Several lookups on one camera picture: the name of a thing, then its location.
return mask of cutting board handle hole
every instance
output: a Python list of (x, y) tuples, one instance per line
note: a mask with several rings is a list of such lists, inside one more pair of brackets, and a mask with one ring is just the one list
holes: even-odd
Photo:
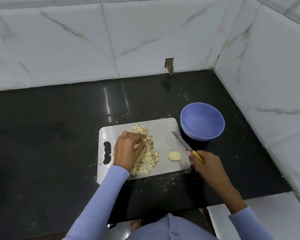
[(104, 145), (104, 161), (103, 164), (107, 165), (111, 162), (111, 143), (109, 141), (105, 141)]

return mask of person's left hand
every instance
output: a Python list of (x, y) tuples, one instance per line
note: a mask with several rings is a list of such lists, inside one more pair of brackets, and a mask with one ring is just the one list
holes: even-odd
[[(130, 173), (146, 145), (146, 142), (142, 140), (143, 138), (146, 138), (146, 136), (124, 131), (118, 137), (114, 146), (113, 165), (121, 166)], [(140, 141), (140, 145), (136, 149), (133, 149), (138, 141)]]

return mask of metal cutting board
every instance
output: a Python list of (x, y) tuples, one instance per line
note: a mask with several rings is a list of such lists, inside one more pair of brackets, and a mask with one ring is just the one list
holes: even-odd
[[(149, 128), (148, 134), (153, 136), (154, 151), (159, 151), (159, 162), (154, 167), (153, 171), (150, 171), (149, 175), (130, 175), (127, 180), (139, 179), (149, 176), (154, 176), (163, 173), (171, 173), (180, 170), (186, 170), (190, 168), (190, 161), (186, 154), (186, 149), (178, 141), (178, 139), (171, 133), (172, 131), (180, 134), (180, 130), (175, 118), (166, 118), (160, 120), (142, 121), (130, 124), (121, 124), (102, 127), (99, 130), (99, 147), (98, 147), (98, 170), (97, 170), (97, 182), (101, 184), (106, 176), (109, 167), (113, 164), (113, 153), (117, 138), (123, 131), (132, 131), (132, 127), (136, 124), (143, 125)], [(108, 164), (104, 164), (105, 160), (105, 142), (111, 144), (111, 161)], [(168, 153), (171, 151), (179, 151), (181, 153), (180, 161), (170, 161), (168, 159)]]

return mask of bowl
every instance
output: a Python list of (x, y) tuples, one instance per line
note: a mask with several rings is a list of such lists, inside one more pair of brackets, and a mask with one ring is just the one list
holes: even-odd
[(181, 128), (196, 141), (208, 141), (221, 135), (225, 128), (222, 114), (205, 103), (192, 103), (183, 108), (180, 115)]

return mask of foot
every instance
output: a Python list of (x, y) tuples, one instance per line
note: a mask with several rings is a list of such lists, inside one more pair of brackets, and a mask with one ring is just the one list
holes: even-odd
[(141, 219), (133, 220), (130, 223), (131, 233), (133, 233), (135, 230), (137, 230), (139, 227), (141, 227), (141, 224), (142, 224), (142, 220)]

